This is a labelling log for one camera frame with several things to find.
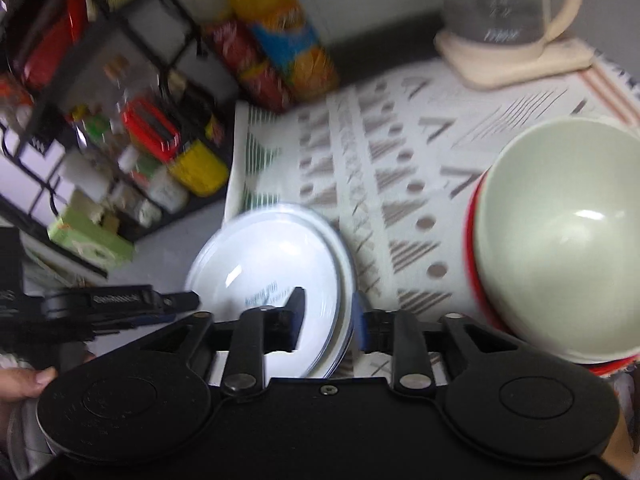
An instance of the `black metal shelf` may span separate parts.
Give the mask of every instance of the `black metal shelf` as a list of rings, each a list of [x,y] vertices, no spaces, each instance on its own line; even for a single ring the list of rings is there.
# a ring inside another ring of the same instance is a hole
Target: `black metal shelf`
[[[187,205],[180,209],[177,213],[169,214],[165,213],[162,215],[161,221],[152,225],[151,227],[142,227],[140,225],[136,225],[133,223],[123,223],[120,225],[120,229],[118,230],[118,234],[123,238],[135,243],[142,238],[149,236],[150,234],[163,229],[177,220],[185,218],[185,216],[190,215],[191,213],[195,213],[204,207],[211,205],[213,203],[219,202],[220,200],[224,200],[226,196],[226,184],[217,190],[214,194],[207,197],[199,197],[191,195]]]
[[[36,201],[31,205],[30,211],[27,213],[20,212],[19,209],[15,208],[2,197],[0,197],[2,198],[2,200],[0,201],[0,211],[5,213],[7,216],[11,216],[13,219],[16,219],[16,221],[19,221],[19,227],[21,229],[30,233],[42,243],[45,243],[48,246],[55,247],[59,253],[62,253],[73,261],[84,265],[86,268],[91,269],[93,272],[98,272],[99,274],[105,276],[105,272],[97,269],[97,267],[92,266],[78,256],[75,256],[69,251],[53,244],[47,236],[46,228],[35,218],[33,218],[33,216],[31,216],[37,201],[41,200],[42,196],[45,193],[49,194],[52,211],[56,213],[54,200],[58,200],[56,189],[60,182],[60,178],[57,175],[60,162],[50,172],[50,175],[47,178],[41,178],[23,163],[21,156],[24,154],[25,149],[28,145],[34,147],[42,155],[46,154],[50,142],[47,143],[49,139],[45,138],[42,135],[43,131],[45,130],[55,130],[57,132],[57,135],[55,137],[56,140],[60,142],[60,144],[62,144],[62,146],[67,151],[69,149],[78,147],[76,133],[74,129],[64,120],[62,111],[59,110],[59,103],[62,102],[62,98],[72,88],[76,79],[82,73],[82,70],[84,70],[90,60],[105,45],[108,39],[113,37],[115,33],[122,33],[156,67],[161,80],[164,80],[166,78],[170,70],[175,67],[175,65],[181,60],[183,55],[188,51],[189,47],[194,43],[197,46],[197,52],[199,54],[204,54],[205,56],[209,55],[214,59],[217,59],[217,55],[209,50],[206,50],[206,48],[204,47],[204,42],[202,41],[200,26],[191,17],[187,10],[184,9],[180,1],[178,0],[159,0],[160,3],[165,7],[167,12],[170,12],[173,15],[177,15],[177,17],[186,22],[187,25],[187,31],[184,35],[183,43],[181,44],[179,49],[167,59],[164,59],[163,56],[159,55],[155,51],[154,47],[148,44],[147,41],[142,38],[129,23],[128,16],[131,14],[132,10],[137,8],[142,2],[146,0],[133,0],[132,2],[129,2],[123,7],[114,11],[109,8],[105,0],[94,1],[98,7],[98,10],[100,11],[98,13],[98,20],[89,25],[79,42],[73,45],[65,54],[56,69],[56,73],[54,74],[47,87],[44,88],[41,92],[38,92],[36,96],[36,102],[31,113],[30,121],[27,127],[25,127],[24,131],[20,134],[18,145],[15,151],[11,153],[6,148],[3,136],[1,139],[1,147],[4,156],[14,165],[16,165],[20,170],[22,170],[23,173],[35,180],[39,184],[41,191],[38,193]],[[198,127],[193,124],[190,118],[185,117],[185,115],[180,112],[175,102],[170,99],[168,105],[170,106],[172,112],[174,112],[175,115],[179,118],[185,129],[185,133],[188,133],[191,137],[196,137],[201,140],[207,147],[209,147],[209,149],[211,149],[217,156],[219,156],[226,165],[230,166],[230,146],[227,146],[226,149],[222,151],[217,149],[208,139],[206,139],[206,137],[204,136],[204,132],[199,131]],[[230,135],[231,139],[233,134],[233,129],[231,127],[233,123],[233,116],[233,111],[225,114],[228,126],[227,133],[228,135]],[[148,198],[146,193],[136,185],[136,183],[130,178],[130,176],[124,174],[120,170],[120,168],[117,167],[117,163],[115,161],[109,160],[108,157],[101,152],[99,152],[98,156],[104,158],[105,162],[110,165],[113,170],[114,176],[116,176],[120,180],[123,180],[130,186],[133,186],[143,196]],[[172,222],[175,222],[178,219],[181,219],[189,215],[190,213],[203,208],[204,206],[207,206],[219,200],[223,200],[225,194],[226,186],[206,198],[191,196],[188,204],[181,211],[175,214],[170,214],[167,211],[162,210],[163,215],[161,221],[150,228],[143,228],[139,225],[133,224],[132,222],[124,220],[121,223],[120,231],[118,234],[120,234],[124,239],[135,242],[153,232],[158,231],[161,228],[166,227],[167,225],[172,224]]]

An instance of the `kettle base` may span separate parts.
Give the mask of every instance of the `kettle base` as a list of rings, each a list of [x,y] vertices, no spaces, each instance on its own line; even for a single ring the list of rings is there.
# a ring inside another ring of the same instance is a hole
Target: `kettle base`
[[[544,46],[542,54],[533,59],[499,62],[495,59],[495,53],[492,56],[486,54],[488,47],[485,44],[474,47],[471,42],[458,38],[448,30],[441,30],[434,43],[440,55],[458,72],[466,86],[482,90],[582,70],[592,65],[594,57],[594,49],[577,38],[549,43]]]

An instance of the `finger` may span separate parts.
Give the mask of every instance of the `finger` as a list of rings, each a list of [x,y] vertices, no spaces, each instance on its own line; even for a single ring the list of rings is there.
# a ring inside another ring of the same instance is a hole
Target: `finger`
[[[37,397],[57,374],[53,367],[41,372],[26,368],[0,370],[0,400],[17,402]]]

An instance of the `white plate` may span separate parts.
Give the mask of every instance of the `white plate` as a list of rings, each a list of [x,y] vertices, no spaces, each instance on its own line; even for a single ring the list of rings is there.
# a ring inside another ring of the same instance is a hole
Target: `white plate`
[[[224,226],[200,251],[186,290],[215,321],[235,320],[255,306],[283,306],[294,287],[306,290],[295,351],[272,352],[265,376],[305,377],[327,348],[340,305],[340,277],[324,239],[292,214],[257,210]]]
[[[349,341],[351,340],[351,333],[353,331],[353,322],[351,319],[351,298],[353,297],[353,293],[357,290],[355,266],[344,241],[324,217],[306,207],[287,203],[280,203],[274,206],[269,206],[268,208],[262,208],[256,210],[254,213],[270,214],[273,211],[291,214],[299,218],[301,221],[308,222],[311,227],[322,235],[324,241],[329,245],[338,265],[338,272],[340,274],[340,283],[342,287],[342,293],[340,295],[342,301],[340,302],[340,309],[338,310],[334,333],[326,350],[324,351],[324,355],[307,375],[307,377],[316,379],[327,378],[333,373],[338,364],[340,364],[340,361],[347,351]],[[220,385],[227,354],[228,352],[218,352],[216,355],[216,360],[214,362],[213,371],[209,381],[210,384],[214,384],[216,386]]]

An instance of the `patterned tablecloth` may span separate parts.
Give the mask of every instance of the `patterned tablecloth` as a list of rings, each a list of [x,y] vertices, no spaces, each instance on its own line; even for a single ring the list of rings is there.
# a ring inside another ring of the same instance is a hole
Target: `patterned tablecloth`
[[[640,126],[639,99],[640,84],[598,56],[587,71],[497,91],[469,90],[431,60],[279,118],[239,104],[225,221],[278,201],[309,206],[340,230],[374,308],[479,318],[462,243],[480,176],[543,120],[589,114]],[[389,377],[389,364],[351,349],[337,373]]]

